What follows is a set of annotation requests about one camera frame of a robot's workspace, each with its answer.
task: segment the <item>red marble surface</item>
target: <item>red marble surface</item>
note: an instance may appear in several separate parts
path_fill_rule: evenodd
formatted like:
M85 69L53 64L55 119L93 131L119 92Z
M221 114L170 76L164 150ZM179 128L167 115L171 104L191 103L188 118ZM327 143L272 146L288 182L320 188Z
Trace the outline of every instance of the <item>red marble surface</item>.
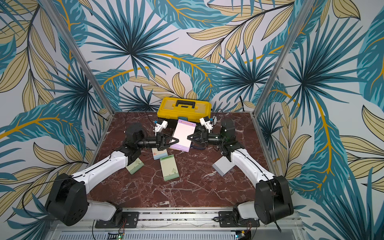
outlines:
M152 121L157 119L156 113L148 114ZM220 131L223 115L234 120L237 139L268 169L250 114L218 113L214 132ZM95 162L106 158L122 144L126 124L133 122L141 122L147 133L152 134L145 113L116 113ZM205 150L191 149L189 153L168 149L168 154L175 155L179 178L165 182L159 160L153 159L150 149L144 149L140 159L145 166L133 175L126 169L115 172L97 185L88 199L109 201L120 207L224 207L254 199L255 189L238 167L224 177L215 171L212 164L221 154L212 146Z

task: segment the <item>toolbox handle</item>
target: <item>toolbox handle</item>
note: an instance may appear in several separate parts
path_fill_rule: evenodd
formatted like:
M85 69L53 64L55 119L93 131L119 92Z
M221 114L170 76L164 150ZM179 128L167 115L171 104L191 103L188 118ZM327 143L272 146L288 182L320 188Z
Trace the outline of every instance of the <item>toolbox handle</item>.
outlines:
M192 108L195 108L195 104L196 104L196 102L194 102L194 101L185 101L185 100L177 100L177 102L176 102L176 107L177 107L179 104L183 104L183 105L191 105Z

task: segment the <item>wallpaper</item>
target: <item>wallpaper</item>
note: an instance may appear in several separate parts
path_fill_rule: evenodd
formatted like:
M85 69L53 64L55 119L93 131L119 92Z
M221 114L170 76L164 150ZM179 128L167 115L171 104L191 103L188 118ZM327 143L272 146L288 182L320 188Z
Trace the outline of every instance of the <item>wallpaper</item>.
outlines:
M384 3L316 0L311 21L258 122L310 239L384 239Z
M81 46L82 5L54 2ZM46 219L39 184L86 167L108 113L37 1L0 1L0 25L0 239L42 239L50 222L22 196Z
M81 52L116 111L157 111L164 97L251 111L302 2L90 1Z

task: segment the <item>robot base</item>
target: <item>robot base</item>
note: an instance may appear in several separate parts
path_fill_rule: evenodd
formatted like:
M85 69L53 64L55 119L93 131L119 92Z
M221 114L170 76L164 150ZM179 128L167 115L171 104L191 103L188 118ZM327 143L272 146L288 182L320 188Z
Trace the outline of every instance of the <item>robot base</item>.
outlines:
M125 221L123 228L136 228L138 221L139 212L122 212L121 219ZM122 222L120 224L115 224L113 221L103 221L97 220L95 228L116 228L119 229L122 227Z
M236 208L233 211L220 211L218 216L220 218L220 227L260 227L259 220L254 218L242 219Z

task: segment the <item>metal base plate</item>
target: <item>metal base plate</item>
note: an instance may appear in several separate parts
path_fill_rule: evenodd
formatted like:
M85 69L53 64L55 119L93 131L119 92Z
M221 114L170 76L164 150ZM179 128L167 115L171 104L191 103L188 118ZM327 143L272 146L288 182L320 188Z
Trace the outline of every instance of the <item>metal base plate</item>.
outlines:
M124 228L136 228L139 212L122 212L121 218L127 219ZM119 229L121 225L115 226L109 221L97 220L95 228L116 228Z
M219 223L220 223L220 227L231 227L231 228L235 228L235 227L249 227L247 226L247 224L243 224L243 225L236 225L234 222L233 222L233 218L229 217L229 216L232 216L232 211L220 211L218 212L218 215L219 217L225 217L225 219L221 220ZM246 222L250 222L252 224L252 227L260 227L260 223L258 223L257 221L255 221L253 218L250 218L250 219L247 219Z

